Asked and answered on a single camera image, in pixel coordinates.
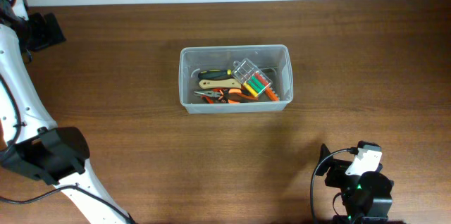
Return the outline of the orange perforated plastic bar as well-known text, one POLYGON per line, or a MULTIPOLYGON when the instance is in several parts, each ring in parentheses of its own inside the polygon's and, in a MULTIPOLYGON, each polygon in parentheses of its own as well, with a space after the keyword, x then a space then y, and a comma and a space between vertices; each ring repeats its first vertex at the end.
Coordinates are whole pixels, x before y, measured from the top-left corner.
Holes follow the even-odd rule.
POLYGON ((276 94, 276 92, 273 90, 272 87, 266 88, 265 93, 271 101, 280 101, 278 95, 276 94))

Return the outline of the orange black needle-nose pliers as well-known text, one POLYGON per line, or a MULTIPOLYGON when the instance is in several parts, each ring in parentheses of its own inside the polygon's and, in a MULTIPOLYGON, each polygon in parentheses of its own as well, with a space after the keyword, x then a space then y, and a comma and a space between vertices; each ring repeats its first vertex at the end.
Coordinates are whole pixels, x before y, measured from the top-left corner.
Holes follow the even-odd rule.
POLYGON ((239 104, 258 101, 257 97, 251 95, 247 90, 238 88, 215 88, 208 90, 197 90, 193 93, 208 104, 239 104))

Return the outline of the clear screwdriver set case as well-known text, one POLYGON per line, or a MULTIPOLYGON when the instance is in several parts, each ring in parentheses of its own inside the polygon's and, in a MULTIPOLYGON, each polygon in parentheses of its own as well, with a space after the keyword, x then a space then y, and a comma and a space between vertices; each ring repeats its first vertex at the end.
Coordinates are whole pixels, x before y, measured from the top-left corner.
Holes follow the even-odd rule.
POLYGON ((272 85, 272 81, 248 58, 244 58, 235 66, 232 76, 257 98, 272 85))

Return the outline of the red black diagonal cutters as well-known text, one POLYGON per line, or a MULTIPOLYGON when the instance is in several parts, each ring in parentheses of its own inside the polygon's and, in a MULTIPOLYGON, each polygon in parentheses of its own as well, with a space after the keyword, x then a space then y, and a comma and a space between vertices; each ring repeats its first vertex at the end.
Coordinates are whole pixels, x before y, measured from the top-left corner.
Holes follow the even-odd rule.
POLYGON ((229 104, 230 99, 226 97, 226 91, 221 88, 200 91, 201 97, 205 98, 209 104, 222 103, 229 104))

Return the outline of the orange scraper wooden handle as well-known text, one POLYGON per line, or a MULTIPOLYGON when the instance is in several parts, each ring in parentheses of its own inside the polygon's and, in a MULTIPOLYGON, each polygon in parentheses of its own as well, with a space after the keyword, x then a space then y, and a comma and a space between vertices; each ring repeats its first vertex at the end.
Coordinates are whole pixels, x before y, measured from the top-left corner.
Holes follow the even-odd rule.
POLYGON ((200 80, 199 86, 202 89, 214 89, 214 88, 238 88, 240 89, 242 85, 233 78, 226 80, 200 80))

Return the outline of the yellow black handled file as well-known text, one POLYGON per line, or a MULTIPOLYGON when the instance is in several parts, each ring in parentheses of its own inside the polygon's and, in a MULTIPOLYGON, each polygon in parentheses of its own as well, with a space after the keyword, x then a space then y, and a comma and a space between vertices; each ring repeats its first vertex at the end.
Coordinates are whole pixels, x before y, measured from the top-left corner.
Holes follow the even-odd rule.
MULTIPOLYGON (((276 73, 277 67, 261 68, 260 70, 264 73, 274 72, 276 73)), ((232 77, 231 69, 226 70, 205 70, 197 74, 200 80, 215 80, 215 79, 228 79, 232 77)))

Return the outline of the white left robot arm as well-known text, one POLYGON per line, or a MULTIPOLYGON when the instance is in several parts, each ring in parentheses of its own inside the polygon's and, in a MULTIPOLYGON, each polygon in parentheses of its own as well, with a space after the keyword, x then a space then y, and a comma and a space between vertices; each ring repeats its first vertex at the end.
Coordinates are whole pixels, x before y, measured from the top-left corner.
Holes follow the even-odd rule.
POLYGON ((32 53, 64 42, 54 14, 28 13, 26 0, 1 0, 1 167, 63 192, 90 223, 133 223, 95 175, 87 141, 59 127, 25 68, 32 53))

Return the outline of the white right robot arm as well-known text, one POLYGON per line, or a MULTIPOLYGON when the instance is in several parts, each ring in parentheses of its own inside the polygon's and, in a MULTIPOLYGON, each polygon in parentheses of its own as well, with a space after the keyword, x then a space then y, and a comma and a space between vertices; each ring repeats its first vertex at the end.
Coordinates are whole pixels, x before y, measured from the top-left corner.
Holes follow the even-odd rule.
POLYGON ((332 223, 388 222, 394 182, 381 173, 381 157, 381 147, 372 142, 334 152, 321 145, 312 177, 324 175, 327 187, 338 188, 333 201, 341 199, 346 210, 345 215, 335 213, 332 223))

